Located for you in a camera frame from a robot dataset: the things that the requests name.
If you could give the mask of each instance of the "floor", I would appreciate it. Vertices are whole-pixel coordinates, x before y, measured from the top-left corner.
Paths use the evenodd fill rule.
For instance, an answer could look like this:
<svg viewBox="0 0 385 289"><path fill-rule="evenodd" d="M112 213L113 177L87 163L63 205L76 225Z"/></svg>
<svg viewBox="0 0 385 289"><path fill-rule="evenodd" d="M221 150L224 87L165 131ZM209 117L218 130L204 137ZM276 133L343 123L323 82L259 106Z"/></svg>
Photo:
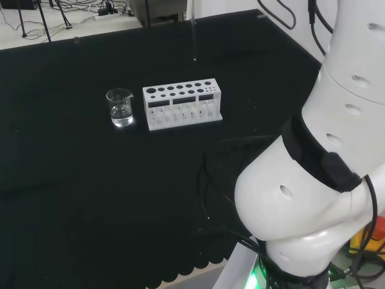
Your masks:
<svg viewBox="0 0 385 289"><path fill-rule="evenodd" d="M49 4L45 3L42 3L42 9L52 41L142 27L136 17L121 15L117 18L96 21L94 19L94 16L97 15L95 12L71 11L66 12L66 17L73 25L73 28L66 30L60 11L51 8ZM97 11L97 8L92 6L90 10ZM6 21L13 27L13 29L16 29L20 25L20 18L17 10L5 9L1 11L4 14ZM4 22L3 15L0 13L0 49L33 45L48 41L45 36L44 26L41 23L42 18L39 9L22 10L22 16L23 21L25 22L25 32L28 34L28 37L25 39L22 38L21 26L14 31Z"/></svg>

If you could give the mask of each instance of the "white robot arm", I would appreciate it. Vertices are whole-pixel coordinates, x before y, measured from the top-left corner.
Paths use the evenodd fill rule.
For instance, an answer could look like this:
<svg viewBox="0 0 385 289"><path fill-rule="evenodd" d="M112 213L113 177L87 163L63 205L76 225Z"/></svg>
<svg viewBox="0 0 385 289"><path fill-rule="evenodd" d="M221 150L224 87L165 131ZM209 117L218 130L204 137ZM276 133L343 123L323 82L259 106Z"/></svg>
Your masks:
<svg viewBox="0 0 385 289"><path fill-rule="evenodd" d="M295 158L296 148L289 148L285 134L237 180L235 203L242 222L266 241L268 256L289 274L322 273L371 221L365 175L372 179L378 212L385 210L384 16L384 0L339 0L333 38L296 132L305 157L337 153L361 184L336 190L318 174L322 167Z"/></svg>

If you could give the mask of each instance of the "power strip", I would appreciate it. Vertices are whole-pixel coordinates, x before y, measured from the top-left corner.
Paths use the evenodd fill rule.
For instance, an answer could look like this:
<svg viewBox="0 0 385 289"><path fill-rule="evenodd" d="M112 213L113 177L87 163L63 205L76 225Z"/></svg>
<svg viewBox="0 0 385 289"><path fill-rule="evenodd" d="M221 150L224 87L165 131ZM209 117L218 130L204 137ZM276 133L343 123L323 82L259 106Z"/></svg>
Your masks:
<svg viewBox="0 0 385 289"><path fill-rule="evenodd" d="M103 16L95 16L95 21L101 21L101 20L107 20L107 19L111 19L111 18L116 18L116 17L120 17L122 14L120 12L118 13L114 13L114 14L109 14L109 15L103 15Z"/></svg>
<svg viewBox="0 0 385 289"><path fill-rule="evenodd" d="M215 79L143 88L149 130L222 120L221 90Z"/></svg>

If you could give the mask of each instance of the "black tablecloth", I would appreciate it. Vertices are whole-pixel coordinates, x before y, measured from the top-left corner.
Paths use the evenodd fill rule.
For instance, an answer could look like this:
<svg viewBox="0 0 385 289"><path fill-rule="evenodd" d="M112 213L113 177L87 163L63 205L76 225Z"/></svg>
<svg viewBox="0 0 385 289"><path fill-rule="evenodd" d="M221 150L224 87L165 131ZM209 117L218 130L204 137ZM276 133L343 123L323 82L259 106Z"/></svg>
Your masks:
<svg viewBox="0 0 385 289"><path fill-rule="evenodd" d="M191 235L245 232L220 195L203 214L202 152L279 134L319 69L259 14L198 20L196 63L190 22L0 52L0 288L155 288L230 256L231 238ZM222 90L222 122L148 131L142 87L206 78ZM106 110L114 87L135 96L126 129Z"/></svg>

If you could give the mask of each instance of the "yellow base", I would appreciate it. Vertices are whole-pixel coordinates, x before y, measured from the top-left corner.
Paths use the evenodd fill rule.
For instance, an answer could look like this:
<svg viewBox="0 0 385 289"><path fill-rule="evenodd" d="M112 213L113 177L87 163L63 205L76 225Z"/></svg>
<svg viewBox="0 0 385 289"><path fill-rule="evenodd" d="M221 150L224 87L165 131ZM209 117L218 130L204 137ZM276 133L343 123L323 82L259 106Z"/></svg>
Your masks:
<svg viewBox="0 0 385 289"><path fill-rule="evenodd" d="M356 249L360 248L363 230L364 229L359 231L352 239L350 239L350 247L351 248L356 248ZM371 239L369 241L369 244L365 248L365 250L376 251L379 247L381 247L381 245L384 243L384 241L385 241L385 238L382 240L378 240L378 241ZM356 254L357 251L349 250L349 253ZM385 255L380 255L380 257L383 260L385 260Z"/></svg>

